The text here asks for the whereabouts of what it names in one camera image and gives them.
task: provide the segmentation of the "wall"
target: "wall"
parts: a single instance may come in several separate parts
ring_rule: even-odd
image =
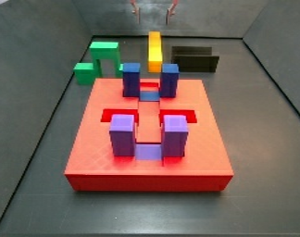
[[[173,0],[137,0],[141,25],[129,0],[74,0],[93,35],[147,35],[242,38],[269,0],[179,0],[165,25]]]
[[[244,41],[300,112],[300,0],[274,0]]]
[[[90,40],[71,0],[0,5],[0,217]]]

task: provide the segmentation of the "floor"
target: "floor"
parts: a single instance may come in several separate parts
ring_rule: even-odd
[[[122,60],[142,63],[147,39],[121,43]],[[236,172],[221,193],[76,193],[62,173],[91,87],[72,79],[24,179],[0,223],[0,234],[280,234],[300,233],[300,117],[241,40],[163,38],[211,46],[215,73],[182,73],[206,86]],[[89,55],[83,61],[90,62]],[[113,77],[109,61],[105,75]]]

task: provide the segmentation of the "red platform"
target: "red platform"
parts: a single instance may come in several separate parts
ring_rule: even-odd
[[[142,82],[158,83],[158,80],[143,79]],[[221,191],[233,178],[233,169],[202,81],[178,80],[175,98],[159,100],[161,114],[171,110],[174,114],[186,113],[191,120],[185,156],[163,157],[161,161],[135,160],[134,157],[113,155],[110,124],[101,122],[103,111],[121,109],[121,112],[127,110],[127,114],[131,114],[131,111],[139,107],[138,98],[123,98],[122,94],[122,80],[95,81],[64,170],[74,189],[78,191]],[[142,111],[146,110],[143,103],[146,102],[141,104]],[[139,122],[142,126],[142,122],[146,121],[146,128],[141,128],[139,139],[146,142],[145,131],[150,130],[155,135],[159,132],[159,117],[157,110],[155,115],[151,115],[153,119],[145,120],[142,111],[139,111]]]

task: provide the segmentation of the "yellow pillar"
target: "yellow pillar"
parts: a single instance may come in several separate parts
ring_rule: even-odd
[[[161,48],[161,33],[158,31],[149,32],[149,72],[161,73],[162,67],[162,48]]]

